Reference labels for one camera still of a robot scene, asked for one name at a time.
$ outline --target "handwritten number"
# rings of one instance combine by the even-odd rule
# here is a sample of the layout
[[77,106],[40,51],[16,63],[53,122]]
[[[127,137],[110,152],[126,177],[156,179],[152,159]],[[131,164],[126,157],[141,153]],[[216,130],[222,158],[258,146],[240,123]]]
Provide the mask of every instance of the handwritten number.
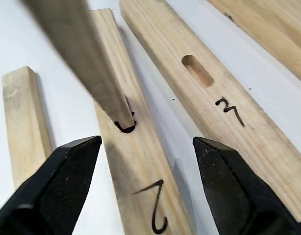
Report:
[[141,189],[141,190],[139,190],[139,191],[137,191],[137,192],[134,193],[134,194],[138,194],[138,193],[147,191],[147,190],[149,190],[149,189],[151,189],[153,187],[159,186],[158,193],[157,193],[157,196],[156,196],[156,202],[155,202],[155,206],[154,206],[154,210],[152,212],[152,218],[151,218],[151,228],[152,228],[152,230],[153,230],[153,232],[155,234],[162,234],[167,229],[167,226],[168,226],[168,220],[167,220],[166,217],[164,217],[164,224],[163,224],[163,226],[162,226],[161,229],[157,229],[156,228],[156,224],[155,224],[157,206],[158,206],[159,196],[160,196],[163,184],[164,184],[164,180],[158,180],[157,182],[153,183],[152,185],[150,185],[150,186],[148,186],[148,187],[146,187],[144,189]]
[[240,115],[239,115],[239,113],[238,113],[238,110],[237,110],[237,107],[235,107],[235,106],[231,106],[231,107],[229,107],[229,102],[226,100],[226,98],[224,98],[224,97],[222,97],[220,100],[218,100],[215,104],[218,106],[221,102],[224,102],[225,103],[225,108],[224,108],[224,113],[227,113],[227,112],[229,112],[230,110],[234,110],[234,113],[235,113],[235,115],[236,115],[236,117],[237,117],[237,119],[239,120],[239,122],[240,122],[240,124],[243,126],[243,127],[245,127],[245,125],[244,125],[244,123],[243,123],[243,121],[242,121],[242,119],[241,119],[241,117],[240,117]]

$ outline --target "wood grain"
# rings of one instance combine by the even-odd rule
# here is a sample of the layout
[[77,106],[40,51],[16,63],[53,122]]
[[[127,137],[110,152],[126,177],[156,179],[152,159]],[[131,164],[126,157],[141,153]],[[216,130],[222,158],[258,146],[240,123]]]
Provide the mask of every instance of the wood grain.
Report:
[[18,188],[51,154],[35,73],[27,66],[2,77],[13,181]]
[[125,234],[155,234],[152,215],[159,186],[134,193],[161,180],[163,185],[155,215],[155,227],[160,230],[166,217],[168,226],[162,234],[194,234],[112,11],[103,9],[93,11],[92,14],[102,35],[103,46],[137,121],[133,132],[122,133],[96,105]]
[[301,0],[208,0],[301,80]]
[[85,0],[22,0],[57,51],[114,122],[134,126]]
[[120,7],[204,136],[236,149],[301,221],[301,154],[285,135],[165,1]]

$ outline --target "slotted hole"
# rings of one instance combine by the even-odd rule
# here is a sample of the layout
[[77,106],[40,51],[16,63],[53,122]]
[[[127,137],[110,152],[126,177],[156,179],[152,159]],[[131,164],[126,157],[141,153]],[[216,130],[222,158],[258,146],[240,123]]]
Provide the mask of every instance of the slotted hole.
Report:
[[213,85],[215,80],[206,71],[204,66],[195,58],[193,55],[185,55],[182,58],[182,64],[189,71],[189,73],[194,77],[194,79],[203,87],[210,87]]

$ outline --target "wooden slat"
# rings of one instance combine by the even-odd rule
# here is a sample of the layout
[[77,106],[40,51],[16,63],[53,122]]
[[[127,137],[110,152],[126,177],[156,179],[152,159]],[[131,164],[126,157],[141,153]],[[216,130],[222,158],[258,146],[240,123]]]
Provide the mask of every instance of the wooden slat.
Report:
[[35,73],[27,66],[2,78],[14,185],[18,188],[51,154]]
[[[93,16],[108,58],[137,121],[133,132],[122,133],[96,105],[125,234],[153,235],[155,229],[159,232],[163,229],[163,233],[157,231],[156,234],[194,234],[113,14],[110,9],[103,9],[93,11]],[[155,182],[157,186],[136,193]],[[158,207],[155,209],[161,183]],[[156,214],[152,225],[154,211]],[[165,217],[167,228],[163,226]]]
[[301,0],[208,0],[301,80]]
[[102,109],[123,129],[134,126],[85,0],[22,1]]
[[204,136],[236,149],[301,221],[301,154],[165,1],[120,7]]

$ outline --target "white backdrop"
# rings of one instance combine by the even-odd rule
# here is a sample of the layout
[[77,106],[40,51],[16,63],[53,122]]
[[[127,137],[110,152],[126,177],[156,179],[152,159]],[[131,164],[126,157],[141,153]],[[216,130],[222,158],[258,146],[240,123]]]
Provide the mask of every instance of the white backdrop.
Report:
[[[113,9],[197,234],[217,234],[192,146],[200,132],[123,21],[118,1],[89,2]],[[205,0],[168,2],[301,152],[301,82]],[[53,149],[100,134],[91,97],[28,11],[18,0],[0,0],[0,208],[14,191],[1,77],[24,65],[39,75]],[[74,234],[124,234],[103,147]]]

